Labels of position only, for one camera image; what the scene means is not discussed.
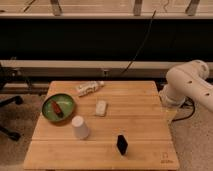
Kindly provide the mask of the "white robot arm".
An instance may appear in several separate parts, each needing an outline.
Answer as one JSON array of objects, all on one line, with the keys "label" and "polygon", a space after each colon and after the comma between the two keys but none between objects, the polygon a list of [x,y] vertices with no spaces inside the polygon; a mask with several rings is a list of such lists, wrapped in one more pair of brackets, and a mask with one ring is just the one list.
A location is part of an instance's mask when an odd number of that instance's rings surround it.
[{"label": "white robot arm", "polygon": [[201,60],[172,67],[166,73],[167,84],[159,92],[162,104],[178,108],[189,97],[213,112],[213,85],[206,81],[209,73],[208,65]]}]

